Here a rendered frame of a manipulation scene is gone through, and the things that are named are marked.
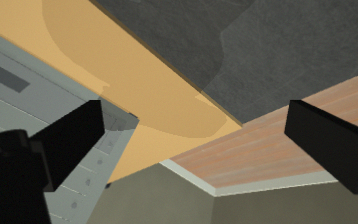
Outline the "tan wooden board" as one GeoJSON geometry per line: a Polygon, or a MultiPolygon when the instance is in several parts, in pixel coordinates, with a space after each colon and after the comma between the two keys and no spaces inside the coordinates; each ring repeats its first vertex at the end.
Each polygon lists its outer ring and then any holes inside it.
{"type": "Polygon", "coordinates": [[[0,0],[0,37],[138,117],[108,183],[243,128],[96,0],[0,0]]]}

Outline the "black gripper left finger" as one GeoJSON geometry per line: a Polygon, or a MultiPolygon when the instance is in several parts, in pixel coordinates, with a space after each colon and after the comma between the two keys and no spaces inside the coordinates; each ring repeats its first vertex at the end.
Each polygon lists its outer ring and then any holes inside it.
{"type": "Polygon", "coordinates": [[[43,191],[55,192],[104,134],[101,100],[31,137],[0,132],[0,224],[52,224],[43,191]]]}

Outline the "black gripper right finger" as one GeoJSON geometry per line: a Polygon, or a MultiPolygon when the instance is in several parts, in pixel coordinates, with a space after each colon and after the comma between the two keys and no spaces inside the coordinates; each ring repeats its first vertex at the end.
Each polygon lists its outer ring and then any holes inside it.
{"type": "Polygon", "coordinates": [[[303,100],[290,100],[284,134],[358,195],[358,126],[303,100]]]}

